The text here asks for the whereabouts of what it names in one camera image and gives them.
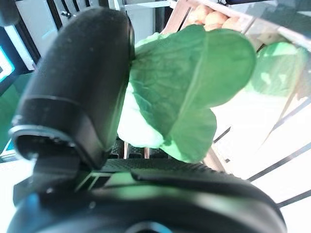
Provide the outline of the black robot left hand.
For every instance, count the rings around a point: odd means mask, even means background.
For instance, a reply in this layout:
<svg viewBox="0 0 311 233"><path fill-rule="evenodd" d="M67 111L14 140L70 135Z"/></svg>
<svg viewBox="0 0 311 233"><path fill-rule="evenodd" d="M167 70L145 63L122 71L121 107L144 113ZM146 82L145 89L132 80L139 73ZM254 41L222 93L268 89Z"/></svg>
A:
<svg viewBox="0 0 311 233"><path fill-rule="evenodd" d="M249 82L241 33L190 25L139 45L128 15L81 11L30 78L9 131L35 163L10 233L284 233L277 204L201 163L212 108Z"/></svg>

